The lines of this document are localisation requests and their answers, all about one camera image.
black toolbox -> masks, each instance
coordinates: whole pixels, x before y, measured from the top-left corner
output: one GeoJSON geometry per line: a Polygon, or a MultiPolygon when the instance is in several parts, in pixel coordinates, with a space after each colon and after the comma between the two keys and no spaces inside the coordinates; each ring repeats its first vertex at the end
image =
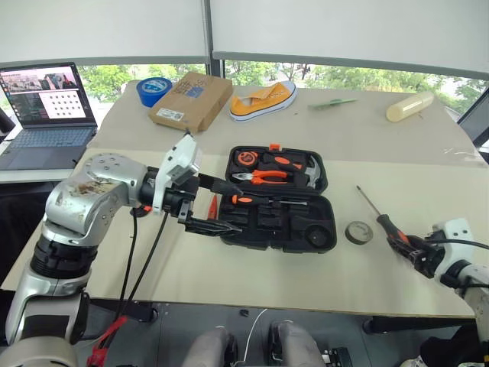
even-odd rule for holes
{"type": "Polygon", "coordinates": [[[219,219],[243,229],[237,235],[223,235],[229,245],[242,245],[284,252],[324,253],[336,245],[335,217],[331,203],[321,193],[328,180],[321,156],[314,151],[267,147],[238,146],[231,150],[225,178],[238,185],[244,196],[258,196],[258,205],[249,200],[223,196],[219,219]],[[239,180],[233,175],[254,171],[281,171],[280,177],[264,175],[254,180],[273,183],[253,184],[249,175],[239,180]],[[281,203],[290,201],[302,204],[281,203]]]}

table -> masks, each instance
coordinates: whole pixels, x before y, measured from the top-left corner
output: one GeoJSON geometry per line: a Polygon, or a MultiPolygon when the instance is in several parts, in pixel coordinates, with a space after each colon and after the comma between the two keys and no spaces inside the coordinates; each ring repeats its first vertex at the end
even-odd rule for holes
{"type": "MultiPolygon", "coordinates": [[[[181,131],[155,125],[146,117],[147,109],[134,101],[133,86],[129,84],[109,112],[83,159],[111,151],[158,167],[164,152],[181,138],[181,131]]],[[[237,89],[239,94],[245,90],[237,89]]],[[[471,316],[471,309],[452,290],[424,278],[392,252],[375,214],[355,189],[357,184],[362,186],[407,233],[425,235],[432,224],[462,216],[468,219],[475,239],[489,242],[488,165],[437,101],[404,123],[386,122],[384,105],[400,98],[398,93],[301,90],[287,110],[248,124],[233,122],[225,107],[209,130],[196,136],[205,153],[201,171],[223,177],[230,148],[267,145],[272,138],[284,147],[319,152],[329,179],[323,195],[335,212],[338,244],[323,255],[261,252],[186,233],[171,219],[136,298],[382,315],[471,316]],[[352,96],[359,101],[337,109],[312,112],[306,108],[307,103],[352,96]],[[431,138],[433,144],[426,145],[431,138]],[[450,148],[455,151],[444,151],[450,148]],[[346,240],[345,227],[352,220],[365,221],[374,229],[374,239],[367,245],[346,240]]],[[[208,191],[199,191],[194,206],[197,217],[205,217],[210,199],[208,191]]],[[[153,215],[139,222],[129,287],[159,223],[160,218],[153,215]]],[[[26,244],[3,289],[16,288],[39,231],[26,244]]],[[[87,287],[92,297],[118,297],[131,234],[128,209],[120,209],[92,265],[87,287]]],[[[475,260],[488,263],[489,254],[477,248],[475,260]]]]}
{"type": "MultiPolygon", "coordinates": [[[[0,154],[10,145],[10,141],[17,136],[22,130],[20,125],[16,125],[14,129],[5,137],[5,140],[0,143],[0,154]]],[[[17,171],[2,171],[0,170],[0,184],[20,184],[31,182],[47,182],[61,181],[68,178],[72,169],[67,170],[17,170],[17,171]]]]}

laptop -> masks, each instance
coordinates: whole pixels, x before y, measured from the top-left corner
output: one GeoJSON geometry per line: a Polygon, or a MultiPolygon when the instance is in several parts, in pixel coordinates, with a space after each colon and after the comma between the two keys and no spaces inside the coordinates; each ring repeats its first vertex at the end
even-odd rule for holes
{"type": "Polygon", "coordinates": [[[97,131],[74,63],[0,68],[22,130],[0,155],[0,170],[75,167],[97,131]]]}

orange-handled pliers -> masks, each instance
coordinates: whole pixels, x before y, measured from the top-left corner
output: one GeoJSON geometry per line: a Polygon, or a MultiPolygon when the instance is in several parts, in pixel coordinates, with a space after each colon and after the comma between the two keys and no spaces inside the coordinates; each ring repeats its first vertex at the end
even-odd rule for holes
{"type": "Polygon", "coordinates": [[[261,185],[261,184],[288,184],[286,181],[269,181],[264,180],[264,177],[280,177],[287,178],[288,173],[284,171],[259,171],[254,170],[250,174],[242,172],[240,174],[233,174],[234,178],[238,180],[250,180],[253,185],[261,185]]]}

yellow foam cylinder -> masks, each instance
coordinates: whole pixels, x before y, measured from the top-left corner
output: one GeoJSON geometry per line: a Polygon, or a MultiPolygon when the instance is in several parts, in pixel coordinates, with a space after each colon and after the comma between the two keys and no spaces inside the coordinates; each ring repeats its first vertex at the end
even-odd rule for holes
{"type": "Polygon", "coordinates": [[[419,112],[428,107],[433,102],[434,95],[431,92],[421,92],[415,96],[403,99],[398,103],[394,103],[387,109],[387,120],[390,122],[398,122],[411,116],[413,113],[419,112]]]}

